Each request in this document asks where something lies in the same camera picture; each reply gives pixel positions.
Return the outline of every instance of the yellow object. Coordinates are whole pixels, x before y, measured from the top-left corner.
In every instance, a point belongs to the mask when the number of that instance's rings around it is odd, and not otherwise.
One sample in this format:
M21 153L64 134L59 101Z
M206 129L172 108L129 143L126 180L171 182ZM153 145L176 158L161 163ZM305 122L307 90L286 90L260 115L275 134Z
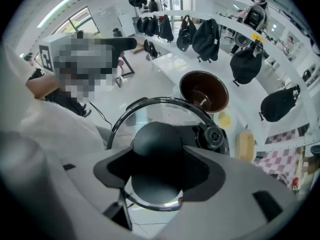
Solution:
M229 128L231 125L231 117L223 111L220 112L218 115L218 125L223 129Z
M264 41L264 38L261 35L258 35L256 33L252 33L251 37L252 37L252 39L259 40L260 42Z
M242 132L235 137L235 158L253 162L255 152L255 140L251 132Z

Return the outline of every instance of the checkered tablecloth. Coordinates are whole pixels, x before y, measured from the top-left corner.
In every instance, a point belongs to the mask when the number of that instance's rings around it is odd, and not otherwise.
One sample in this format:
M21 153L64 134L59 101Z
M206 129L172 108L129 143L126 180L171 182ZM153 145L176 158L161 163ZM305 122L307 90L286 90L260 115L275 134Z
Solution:
M296 137L299 137L299 134L294 129L269 137L266 144L285 142ZM287 148L266 152L262 159L255 161L253 164L260 167L267 174L275 175L277 180L282 180L288 188L291 188L298 159L299 155L296 152L296 148Z

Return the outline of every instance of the brown bowl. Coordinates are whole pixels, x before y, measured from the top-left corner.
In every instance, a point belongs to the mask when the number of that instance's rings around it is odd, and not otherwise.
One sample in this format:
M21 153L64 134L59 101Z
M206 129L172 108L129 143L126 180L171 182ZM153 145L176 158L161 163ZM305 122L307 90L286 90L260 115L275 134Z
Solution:
M229 93L225 84L215 75L205 71L191 71L180 80L182 97L213 113L223 110L229 102Z

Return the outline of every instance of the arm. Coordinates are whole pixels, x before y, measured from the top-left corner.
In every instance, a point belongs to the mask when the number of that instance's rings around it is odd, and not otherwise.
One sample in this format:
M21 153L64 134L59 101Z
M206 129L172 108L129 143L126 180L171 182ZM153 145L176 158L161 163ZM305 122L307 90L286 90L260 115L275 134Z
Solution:
M28 80L25 84L36 99L41 99L59 88L59 82L53 74Z

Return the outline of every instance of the wooden block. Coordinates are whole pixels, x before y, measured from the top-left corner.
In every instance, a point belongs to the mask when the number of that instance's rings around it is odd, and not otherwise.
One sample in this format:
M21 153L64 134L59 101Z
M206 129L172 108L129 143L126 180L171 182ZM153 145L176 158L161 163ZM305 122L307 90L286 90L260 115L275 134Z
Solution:
M235 137L235 158L252 163L255 140L251 132L242 132Z

